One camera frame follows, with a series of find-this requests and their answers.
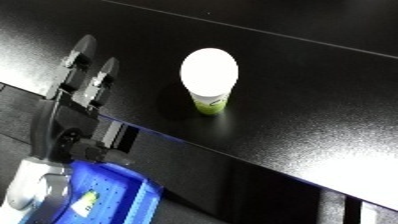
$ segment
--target white cup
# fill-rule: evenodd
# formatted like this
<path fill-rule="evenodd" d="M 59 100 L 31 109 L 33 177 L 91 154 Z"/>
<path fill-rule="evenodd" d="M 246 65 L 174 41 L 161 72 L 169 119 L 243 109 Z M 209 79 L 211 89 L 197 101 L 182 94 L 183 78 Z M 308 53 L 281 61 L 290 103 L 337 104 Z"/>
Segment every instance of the white cup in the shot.
<path fill-rule="evenodd" d="M 197 50 L 181 65 L 181 81 L 199 112 L 221 112 L 238 80 L 238 65 L 227 52 L 216 48 Z"/>

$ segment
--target black tabletop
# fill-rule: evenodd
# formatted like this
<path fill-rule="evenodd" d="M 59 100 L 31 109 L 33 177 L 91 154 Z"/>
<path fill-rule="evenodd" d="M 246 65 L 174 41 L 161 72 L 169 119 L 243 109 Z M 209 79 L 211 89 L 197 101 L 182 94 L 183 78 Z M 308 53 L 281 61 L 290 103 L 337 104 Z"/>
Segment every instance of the black tabletop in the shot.
<path fill-rule="evenodd" d="M 109 2 L 9 1 L 0 17 L 2 80 L 22 77 L 41 93 L 33 81 L 50 83 L 58 59 L 91 33 L 94 68 L 121 61 L 105 116 L 398 209 L 393 56 Z M 216 117 L 197 113 L 179 80 L 182 60 L 204 47 L 228 51 L 240 68 Z"/>
<path fill-rule="evenodd" d="M 398 55 L 398 2 L 106 0 L 311 41 Z"/>

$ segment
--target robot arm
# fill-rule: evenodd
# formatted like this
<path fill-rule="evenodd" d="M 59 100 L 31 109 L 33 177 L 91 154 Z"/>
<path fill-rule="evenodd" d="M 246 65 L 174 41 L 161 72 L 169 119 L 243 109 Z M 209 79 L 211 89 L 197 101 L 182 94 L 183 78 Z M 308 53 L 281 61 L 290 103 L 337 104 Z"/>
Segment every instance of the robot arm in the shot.
<path fill-rule="evenodd" d="M 0 208 L 2 222 L 56 222 L 70 199 L 69 164 L 76 157 L 93 162 L 106 157 L 109 150 L 90 138 L 98 125 L 98 110 L 110 95 L 119 62 L 111 58 L 105 63 L 86 88 L 83 102 L 72 99 L 84 81 L 95 48 L 94 37 L 83 37 L 61 62 L 56 81 L 40 100 L 31 125 L 32 150 L 7 190 Z"/>

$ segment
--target table surface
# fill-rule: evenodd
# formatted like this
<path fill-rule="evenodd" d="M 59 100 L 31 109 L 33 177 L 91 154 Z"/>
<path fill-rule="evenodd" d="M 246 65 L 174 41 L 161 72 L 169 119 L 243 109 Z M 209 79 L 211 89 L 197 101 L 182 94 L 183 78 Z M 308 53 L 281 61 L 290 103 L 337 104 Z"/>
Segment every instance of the table surface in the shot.
<path fill-rule="evenodd" d="M 90 33 L 93 70 L 121 61 L 105 116 L 398 209 L 393 54 L 94 0 L 2 2 L 0 28 L 0 82 L 44 94 L 59 59 Z M 216 117 L 198 114 L 179 81 L 182 60 L 204 47 L 240 68 Z"/>

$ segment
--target cup lid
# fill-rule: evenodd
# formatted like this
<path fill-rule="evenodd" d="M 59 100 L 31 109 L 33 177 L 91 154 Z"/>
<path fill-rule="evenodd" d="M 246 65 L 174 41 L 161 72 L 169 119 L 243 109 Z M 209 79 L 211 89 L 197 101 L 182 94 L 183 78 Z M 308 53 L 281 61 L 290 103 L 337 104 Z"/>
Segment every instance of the cup lid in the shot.
<path fill-rule="evenodd" d="M 238 79 L 238 65 L 227 52 L 216 48 L 197 50 L 181 65 L 181 81 L 192 93 L 211 97 L 231 91 Z"/>

